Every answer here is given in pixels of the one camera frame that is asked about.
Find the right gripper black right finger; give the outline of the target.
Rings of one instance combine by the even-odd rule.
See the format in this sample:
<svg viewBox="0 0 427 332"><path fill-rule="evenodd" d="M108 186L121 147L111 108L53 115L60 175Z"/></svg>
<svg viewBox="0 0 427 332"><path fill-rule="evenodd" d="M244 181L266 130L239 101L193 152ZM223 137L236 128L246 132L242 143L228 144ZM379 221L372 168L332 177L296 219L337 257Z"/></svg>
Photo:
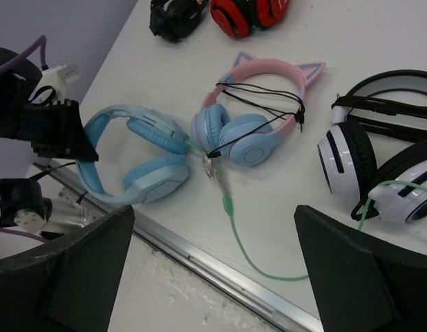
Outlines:
<svg viewBox="0 0 427 332"><path fill-rule="evenodd" d="M308 205L294 222L325 331L427 331L427 255Z"/></svg>

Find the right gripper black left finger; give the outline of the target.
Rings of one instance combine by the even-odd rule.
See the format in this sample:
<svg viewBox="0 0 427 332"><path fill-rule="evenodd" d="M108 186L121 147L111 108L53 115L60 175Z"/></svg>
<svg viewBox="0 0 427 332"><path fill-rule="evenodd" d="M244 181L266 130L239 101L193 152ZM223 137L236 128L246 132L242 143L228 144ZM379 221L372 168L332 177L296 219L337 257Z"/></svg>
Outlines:
<svg viewBox="0 0 427 332"><path fill-rule="evenodd" d="M0 259L0 331L107 331L134 221L125 205Z"/></svg>

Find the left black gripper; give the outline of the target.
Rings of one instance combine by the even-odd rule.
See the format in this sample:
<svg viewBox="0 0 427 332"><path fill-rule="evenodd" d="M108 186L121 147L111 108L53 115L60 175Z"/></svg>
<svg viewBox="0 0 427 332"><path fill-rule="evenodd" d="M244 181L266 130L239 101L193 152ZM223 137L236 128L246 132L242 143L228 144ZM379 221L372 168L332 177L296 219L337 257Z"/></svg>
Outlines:
<svg viewBox="0 0 427 332"><path fill-rule="evenodd" d="M41 78L41 70L25 55L0 47L0 138L31 142L44 158L99 160L77 101L31 100Z"/></svg>

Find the light blue headphones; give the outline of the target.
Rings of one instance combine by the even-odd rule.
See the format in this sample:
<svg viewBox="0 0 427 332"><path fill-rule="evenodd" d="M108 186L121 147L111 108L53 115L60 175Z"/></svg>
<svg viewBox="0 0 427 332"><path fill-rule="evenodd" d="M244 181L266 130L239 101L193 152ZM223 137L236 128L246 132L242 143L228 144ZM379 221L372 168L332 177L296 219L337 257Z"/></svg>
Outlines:
<svg viewBox="0 0 427 332"><path fill-rule="evenodd" d="M99 162L77 161L89 194L105 203L166 200L191 180L189 134L178 117L139 104L99 104L82 111L84 131Z"/></svg>

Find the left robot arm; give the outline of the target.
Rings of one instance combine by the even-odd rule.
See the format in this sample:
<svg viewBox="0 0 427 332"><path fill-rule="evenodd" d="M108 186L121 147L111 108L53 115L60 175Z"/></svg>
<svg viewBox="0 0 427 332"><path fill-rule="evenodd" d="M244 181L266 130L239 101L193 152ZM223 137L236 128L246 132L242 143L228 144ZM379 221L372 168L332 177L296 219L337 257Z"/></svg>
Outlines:
<svg viewBox="0 0 427 332"><path fill-rule="evenodd" d="M29 142L43 158L96 161L74 100L35 102L42 72L31 61L0 47L0 138ZM36 234L51 215L41 193L42 171L30 178L0 179L0 226L19 226Z"/></svg>

